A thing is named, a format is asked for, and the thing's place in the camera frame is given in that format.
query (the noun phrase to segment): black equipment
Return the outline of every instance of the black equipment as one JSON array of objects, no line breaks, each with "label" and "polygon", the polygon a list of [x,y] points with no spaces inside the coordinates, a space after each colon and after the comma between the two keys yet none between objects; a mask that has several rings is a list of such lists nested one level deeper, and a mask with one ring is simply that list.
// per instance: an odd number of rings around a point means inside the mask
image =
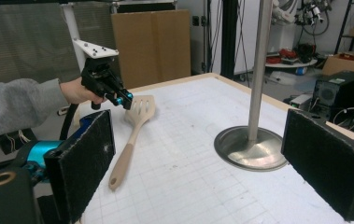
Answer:
[{"label": "black equipment", "polygon": [[334,211],[353,221],[354,140],[325,122],[315,114],[290,109],[281,153]]},{"label": "black equipment", "polygon": [[310,63],[316,53],[316,46],[311,44],[300,44],[295,51],[302,63]]},{"label": "black equipment", "polygon": [[[0,170],[0,223],[78,221],[115,154],[109,110],[84,117],[80,126],[65,141],[25,144]],[[36,199],[33,186],[44,180],[53,195]]]},{"label": "black equipment", "polygon": [[[121,79],[110,70],[109,62],[109,57],[87,58],[81,71],[81,85],[98,96],[106,97],[113,105],[130,109],[133,95],[124,89]],[[92,104],[92,109],[99,109],[100,106]]]},{"label": "black equipment", "polygon": [[333,123],[354,118],[354,72],[342,71],[316,82],[310,112]]},{"label": "black equipment", "polygon": [[169,1],[114,1],[112,6],[113,13],[131,13],[146,11],[165,11],[175,10],[177,0]]}]

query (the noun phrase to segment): robotic arm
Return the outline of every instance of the robotic arm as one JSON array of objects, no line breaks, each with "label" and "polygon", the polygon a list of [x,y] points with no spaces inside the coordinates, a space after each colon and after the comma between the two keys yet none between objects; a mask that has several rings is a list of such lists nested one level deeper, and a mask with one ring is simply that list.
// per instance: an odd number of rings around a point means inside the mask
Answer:
[{"label": "robotic arm", "polygon": [[290,0],[281,7],[278,0],[273,0],[273,22],[283,21],[287,24],[294,23],[296,4],[297,0]]},{"label": "robotic arm", "polygon": [[[133,95],[123,87],[121,79],[113,74],[108,64],[119,52],[77,39],[74,44],[90,56],[81,71],[81,84],[98,96],[107,98],[113,105],[123,105],[124,109],[130,109]],[[100,105],[92,104],[92,109],[99,108]]]},{"label": "robotic arm", "polygon": [[302,3],[301,13],[296,15],[296,24],[298,25],[314,25],[316,21],[323,22],[321,12],[332,10],[331,4],[327,0],[304,0]]}]

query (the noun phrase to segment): black cable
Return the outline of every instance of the black cable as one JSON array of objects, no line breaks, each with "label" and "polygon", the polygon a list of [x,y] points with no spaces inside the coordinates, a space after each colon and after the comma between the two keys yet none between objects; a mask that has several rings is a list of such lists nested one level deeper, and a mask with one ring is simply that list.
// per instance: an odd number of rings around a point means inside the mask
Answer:
[{"label": "black cable", "polygon": [[302,30],[301,30],[301,34],[299,35],[299,39],[298,39],[298,44],[297,44],[297,46],[300,45],[300,41],[301,41],[301,39],[302,39],[302,34],[303,34],[303,29],[304,29],[304,27],[302,26]]},{"label": "black cable", "polygon": [[64,119],[63,128],[61,129],[60,140],[66,140],[66,138],[68,137],[69,127],[71,126],[72,119],[74,118],[77,109],[78,105],[71,104],[69,106],[68,112],[66,112],[66,116]]},{"label": "black cable", "polygon": [[247,84],[249,87],[249,77],[248,77],[248,68],[247,68],[247,57],[246,57],[246,49],[244,46],[244,36],[243,36],[243,21],[244,21],[244,13],[246,10],[246,0],[244,0],[244,4],[243,4],[243,14],[240,15],[240,11],[241,11],[241,1],[238,3],[238,19],[240,20],[240,36],[238,38],[238,44],[237,44],[237,50],[235,52],[235,58],[234,58],[234,66],[237,63],[237,56],[238,56],[238,50],[240,49],[240,40],[242,43],[242,48],[243,48],[243,57],[244,57],[244,65],[246,67],[246,72],[245,72],[245,76],[246,76],[246,80],[247,80]]},{"label": "black cable", "polygon": [[219,28],[220,27],[220,17],[222,16],[222,11],[223,11],[222,8],[223,8],[223,2],[219,0],[218,1],[218,9],[217,9],[217,26],[215,29],[214,40],[212,41],[212,44],[211,44],[211,52],[212,52],[212,50],[214,50],[214,43],[216,43],[215,44],[215,52],[212,55],[211,72],[214,67],[215,56],[217,55],[218,37],[219,37],[219,30],[220,30],[220,28]]},{"label": "black cable", "polygon": [[212,62],[212,49],[211,49],[211,40],[212,40],[212,20],[211,20],[211,0],[206,2],[206,62],[205,62],[205,71],[210,72],[211,62]]},{"label": "black cable", "polygon": [[[313,34],[314,34],[314,32],[316,31],[316,28],[317,28],[317,23],[314,23]],[[316,36],[315,36],[315,35],[313,35],[313,41],[314,41],[314,46],[316,46],[317,43],[316,43]]]}]

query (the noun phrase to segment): spatula handle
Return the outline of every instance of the spatula handle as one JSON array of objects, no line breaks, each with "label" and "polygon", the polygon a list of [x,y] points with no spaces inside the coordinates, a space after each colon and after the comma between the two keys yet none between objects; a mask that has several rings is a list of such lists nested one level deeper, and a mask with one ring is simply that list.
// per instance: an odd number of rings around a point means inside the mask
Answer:
[{"label": "spatula handle", "polygon": [[125,147],[124,150],[121,152],[118,161],[115,164],[115,167],[113,168],[112,174],[110,175],[109,178],[109,188],[111,190],[115,190],[120,184],[121,181],[124,179],[124,176],[126,175],[131,156],[133,154],[133,148],[134,145],[131,143],[128,143]]}]

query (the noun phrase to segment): white bracket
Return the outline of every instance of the white bracket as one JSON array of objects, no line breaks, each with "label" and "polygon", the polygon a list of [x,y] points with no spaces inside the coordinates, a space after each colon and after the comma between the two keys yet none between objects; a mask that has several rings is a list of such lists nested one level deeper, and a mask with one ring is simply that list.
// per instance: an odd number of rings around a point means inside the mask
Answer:
[{"label": "white bracket", "polygon": [[105,48],[79,39],[74,39],[74,44],[83,49],[86,54],[94,59],[119,55],[116,49]]}]

